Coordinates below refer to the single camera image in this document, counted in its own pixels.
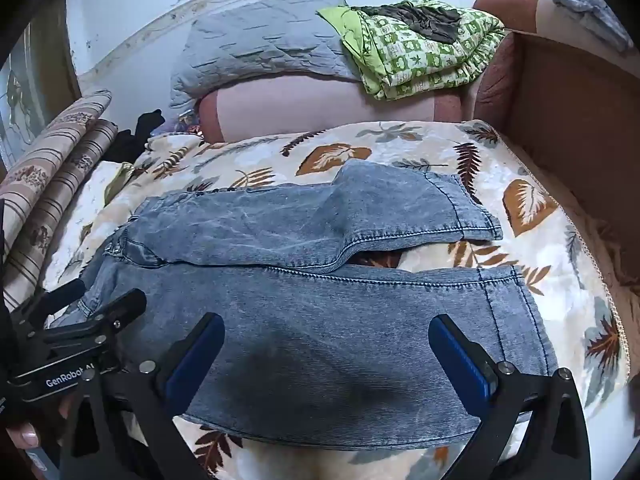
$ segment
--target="green checkered quilt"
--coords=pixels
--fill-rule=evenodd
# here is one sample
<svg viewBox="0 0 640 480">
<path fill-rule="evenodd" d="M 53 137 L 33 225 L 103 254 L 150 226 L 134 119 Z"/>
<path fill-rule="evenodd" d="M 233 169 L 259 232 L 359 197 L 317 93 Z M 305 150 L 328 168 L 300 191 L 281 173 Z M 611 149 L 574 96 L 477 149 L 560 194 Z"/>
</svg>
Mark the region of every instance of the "green checkered quilt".
<svg viewBox="0 0 640 480">
<path fill-rule="evenodd" d="M 367 93 L 380 100 L 399 99 L 476 79 L 505 37 L 502 22 L 482 10 L 458 9 L 438 0 L 408 1 L 417 7 L 456 9 L 462 16 L 457 41 L 428 40 L 400 20 L 367 16 L 349 7 L 318 11 L 340 34 L 360 69 Z"/>
</svg>

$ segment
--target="metal bolt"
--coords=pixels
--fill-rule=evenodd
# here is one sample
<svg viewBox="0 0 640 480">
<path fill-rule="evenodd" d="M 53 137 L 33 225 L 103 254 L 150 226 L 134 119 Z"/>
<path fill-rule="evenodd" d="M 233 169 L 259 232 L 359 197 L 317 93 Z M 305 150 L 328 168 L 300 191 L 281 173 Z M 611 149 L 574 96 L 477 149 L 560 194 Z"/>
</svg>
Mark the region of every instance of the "metal bolt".
<svg viewBox="0 0 640 480">
<path fill-rule="evenodd" d="M 140 373 L 143 373 L 143 374 L 150 374 L 155 369 L 156 369 L 156 363 L 153 361 L 142 361 L 140 363 L 140 366 L 138 367 L 138 370 L 140 370 Z"/>
<path fill-rule="evenodd" d="M 498 363 L 498 370 L 500 370 L 505 375 L 511 375 L 514 373 L 514 371 L 516 371 L 516 367 L 508 361 L 500 361 Z"/>
<path fill-rule="evenodd" d="M 558 370 L 558 375 L 565 381 L 571 380 L 571 370 L 569 370 L 569 368 L 560 368 Z"/>
<path fill-rule="evenodd" d="M 82 372 L 82 380 L 90 381 L 95 377 L 95 370 L 93 368 L 87 368 L 84 372 Z"/>
</svg>

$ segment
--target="gray bedspread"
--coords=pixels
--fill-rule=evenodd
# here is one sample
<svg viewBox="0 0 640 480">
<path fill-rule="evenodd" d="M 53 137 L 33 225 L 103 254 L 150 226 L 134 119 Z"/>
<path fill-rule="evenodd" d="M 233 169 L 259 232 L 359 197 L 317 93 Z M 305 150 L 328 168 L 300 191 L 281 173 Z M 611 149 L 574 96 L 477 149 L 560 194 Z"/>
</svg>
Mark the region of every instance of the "gray bedspread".
<svg viewBox="0 0 640 480">
<path fill-rule="evenodd" d="M 306 72 L 360 80 L 335 29 L 316 11 L 345 0 L 262 0 L 193 22 L 172 73 L 171 109 L 239 79 Z"/>
</svg>

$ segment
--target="black cloth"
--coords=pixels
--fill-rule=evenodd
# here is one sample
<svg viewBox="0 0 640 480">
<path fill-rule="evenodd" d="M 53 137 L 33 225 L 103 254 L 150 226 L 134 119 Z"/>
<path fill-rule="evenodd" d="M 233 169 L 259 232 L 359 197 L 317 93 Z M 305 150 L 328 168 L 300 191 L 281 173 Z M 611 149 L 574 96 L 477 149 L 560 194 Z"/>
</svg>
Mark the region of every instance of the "black cloth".
<svg viewBox="0 0 640 480">
<path fill-rule="evenodd" d="M 361 10 L 367 16 L 386 16 L 407 24 L 409 28 L 428 40 L 452 44 L 458 39 L 460 13 L 441 7 L 415 7 L 410 2 L 380 7 L 351 7 Z"/>
<path fill-rule="evenodd" d="M 118 132 L 115 140 L 104 153 L 101 160 L 110 162 L 130 162 L 133 164 L 136 159 L 145 151 L 145 144 L 149 140 L 149 135 L 158 126 L 164 123 L 161 110 L 155 110 L 138 117 L 136 133 L 131 135 L 131 130 Z"/>
</svg>

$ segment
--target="blue denim jeans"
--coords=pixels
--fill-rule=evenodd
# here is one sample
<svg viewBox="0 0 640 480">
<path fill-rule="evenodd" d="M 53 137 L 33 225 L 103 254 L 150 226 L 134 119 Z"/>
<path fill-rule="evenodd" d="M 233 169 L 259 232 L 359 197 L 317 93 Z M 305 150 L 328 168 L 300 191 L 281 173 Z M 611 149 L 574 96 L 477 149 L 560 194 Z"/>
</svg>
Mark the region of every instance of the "blue denim jeans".
<svg viewBox="0 0 640 480">
<path fill-rule="evenodd" d="M 428 345 L 449 314 L 496 361 L 557 367 L 512 266 L 407 272 L 347 264 L 359 251 L 502 237 L 456 176 L 348 161 L 330 184 L 174 192 L 143 203 L 82 274 L 84 320 L 133 287 L 146 314 L 122 333 L 157 359 L 206 311 L 226 339 L 187 412 L 227 433 L 334 449 L 461 440 L 466 414 Z"/>
</svg>

